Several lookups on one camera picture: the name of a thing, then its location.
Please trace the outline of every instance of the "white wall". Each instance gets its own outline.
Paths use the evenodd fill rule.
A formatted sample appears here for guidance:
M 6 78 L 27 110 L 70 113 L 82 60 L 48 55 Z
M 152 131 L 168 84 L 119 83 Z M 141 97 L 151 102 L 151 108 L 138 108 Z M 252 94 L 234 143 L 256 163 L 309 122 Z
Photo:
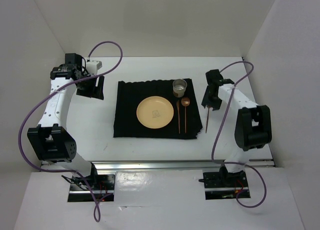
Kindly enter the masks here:
M 125 56 L 243 56 L 274 0 L 35 1 L 66 52 L 114 40 Z
M 34 0 L 0 0 L 0 22 L 0 224 L 13 229 L 31 173 L 19 153 L 19 126 L 49 93 L 50 71 L 64 60 L 64 52 Z M 40 114 L 27 128 L 36 125 Z M 23 142 L 36 162 L 26 132 Z
M 275 0 L 246 57 L 255 98 L 271 108 L 271 150 L 306 229 L 320 226 L 320 0 Z

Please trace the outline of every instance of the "silver cup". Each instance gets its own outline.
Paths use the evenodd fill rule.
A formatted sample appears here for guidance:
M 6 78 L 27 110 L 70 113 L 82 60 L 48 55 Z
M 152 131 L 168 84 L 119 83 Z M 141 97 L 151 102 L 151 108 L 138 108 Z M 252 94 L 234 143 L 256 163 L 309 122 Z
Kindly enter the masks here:
M 177 79 L 173 82 L 173 94 L 176 97 L 182 97 L 185 94 L 187 83 L 183 79 Z

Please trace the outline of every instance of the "tabletop surface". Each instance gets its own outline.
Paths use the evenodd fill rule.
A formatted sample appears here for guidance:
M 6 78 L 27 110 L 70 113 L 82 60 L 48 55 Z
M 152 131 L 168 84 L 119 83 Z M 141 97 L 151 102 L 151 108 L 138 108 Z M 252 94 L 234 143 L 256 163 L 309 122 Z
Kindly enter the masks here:
M 299 212 L 282 168 L 259 168 L 267 185 L 265 202 L 253 209 L 235 199 L 205 200 L 201 170 L 118 172 L 114 202 L 100 204 L 101 221 L 93 218 L 94 203 L 68 203 L 69 184 L 59 173 L 31 174 L 15 230 L 70 229 L 290 229 L 302 230 Z M 263 186 L 246 170 L 251 198 L 258 203 Z
M 109 70 L 118 58 L 91 58 L 102 61 L 99 73 Z M 88 161 L 144 161 L 144 160 L 209 160 L 214 139 L 220 126 L 226 103 L 219 111 L 210 112 L 208 133 L 205 133 L 207 110 L 201 101 L 207 87 L 205 73 L 222 69 L 241 61 L 241 57 L 125 57 L 120 66 L 105 76 L 104 100 L 86 98 L 74 94 L 71 100 L 67 130 L 76 140 L 77 152 Z M 246 74 L 243 64 L 237 64 L 223 72 L 224 78 L 236 81 Z M 191 78 L 203 125 L 195 140 L 113 138 L 118 81 L 136 82 Z M 251 100 L 253 92 L 248 79 L 238 88 Z M 237 147 L 234 137 L 236 113 L 230 111 L 215 152 L 216 159 L 228 157 Z M 269 146 L 256 150 L 254 160 L 269 160 Z

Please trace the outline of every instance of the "beige plate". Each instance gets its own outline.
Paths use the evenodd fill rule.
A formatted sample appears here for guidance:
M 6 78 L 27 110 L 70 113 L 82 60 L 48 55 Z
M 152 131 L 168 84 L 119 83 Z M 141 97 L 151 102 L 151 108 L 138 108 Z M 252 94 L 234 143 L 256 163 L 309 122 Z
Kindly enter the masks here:
M 151 96 L 140 102 L 136 109 L 136 116 L 143 126 L 158 129 L 171 122 L 174 108 L 167 99 Z

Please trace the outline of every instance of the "black cloth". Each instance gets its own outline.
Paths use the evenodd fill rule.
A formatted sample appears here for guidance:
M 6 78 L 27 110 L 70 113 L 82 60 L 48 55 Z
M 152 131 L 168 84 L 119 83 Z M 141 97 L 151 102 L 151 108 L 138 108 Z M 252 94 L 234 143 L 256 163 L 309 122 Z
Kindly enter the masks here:
M 186 108 L 186 134 L 185 107 L 181 104 L 182 98 L 177 98 L 173 94 L 173 81 L 153 80 L 133 83 L 120 81 L 118 83 L 113 137 L 196 139 L 197 134 L 202 129 L 202 123 L 192 80 L 185 79 L 187 88 L 183 96 L 190 98 L 190 105 Z M 173 106 L 173 119 L 163 128 L 150 129 L 138 121 L 137 107 L 143 99 L 150 96 L 164 97 Z M 180 134 L 178 129 L 177 100 L 180 100 Z

